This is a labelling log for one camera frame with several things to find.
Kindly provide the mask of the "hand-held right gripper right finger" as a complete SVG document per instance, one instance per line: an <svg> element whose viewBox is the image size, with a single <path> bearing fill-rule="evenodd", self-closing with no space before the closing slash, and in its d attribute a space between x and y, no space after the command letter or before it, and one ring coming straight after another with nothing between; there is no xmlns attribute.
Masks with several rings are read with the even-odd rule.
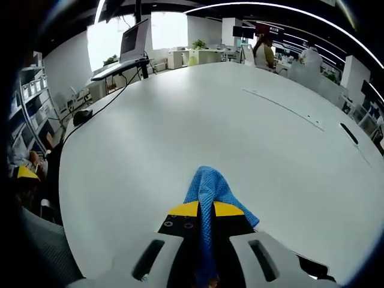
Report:
<svg viewBox="0 0 384 288"><path fill-rule="evenodd" d="M213 254L218 287L308 287L299 258L265 232L255 231L239 208L214 203Z"/></svg>

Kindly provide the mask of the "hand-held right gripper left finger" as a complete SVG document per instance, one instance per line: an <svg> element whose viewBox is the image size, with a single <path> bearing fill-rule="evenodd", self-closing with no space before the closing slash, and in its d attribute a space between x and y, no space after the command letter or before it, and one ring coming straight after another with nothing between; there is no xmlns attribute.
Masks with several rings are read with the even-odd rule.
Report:
<svg viewBox="0 0 384 288"><path fill-rule="evenodd" d="M144 234L118 253L111 268L70 287L196 287L199 265L200 205L171 209L157 232Z"/></svg>

